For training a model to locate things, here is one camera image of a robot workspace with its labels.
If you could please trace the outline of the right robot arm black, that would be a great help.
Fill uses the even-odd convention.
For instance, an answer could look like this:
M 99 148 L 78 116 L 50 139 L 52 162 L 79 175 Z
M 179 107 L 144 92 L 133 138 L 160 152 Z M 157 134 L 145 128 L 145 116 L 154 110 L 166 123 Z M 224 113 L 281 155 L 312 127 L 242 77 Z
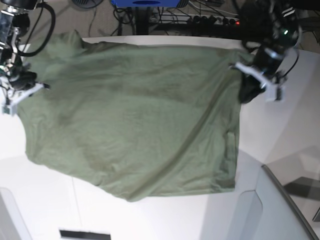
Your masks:
M 37 74 L 30 71 L 31 65 L 23 58 L 34 57 L 48 44 L 55 25 L 54 9 L 43 0 L 2 0 L 4 8 L 0 11 L 0 111 L 14 116 L 18 104 L 41 89 L 50 89 L 46 83 L 37 81 Z M 51 16 L 49 31 L 43 43 L 32 52 L 20 49 L 21 38 L 30 29 L 29 12 L 47 10 Z

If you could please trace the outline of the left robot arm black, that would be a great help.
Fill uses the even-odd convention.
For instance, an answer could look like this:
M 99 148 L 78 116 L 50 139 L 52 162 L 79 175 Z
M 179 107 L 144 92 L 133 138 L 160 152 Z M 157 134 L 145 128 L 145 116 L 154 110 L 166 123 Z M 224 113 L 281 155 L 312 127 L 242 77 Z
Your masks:
M 242 73 L 239 102 L 247 104 L 260 94 L 265 94 L 270 102 L 282 101 L 289 72 L 279 67 L 302 37 L 293 4 L 289 0 L 246 0 L 238 5 L 234 0 L 232 5 L 243 27 L 261 31 L 256 40 L 258 47 L 250 48 L 248 40 L 241 41 L 248 52 L 255 52 L 252 61 L 236 62 L 231 66 Z

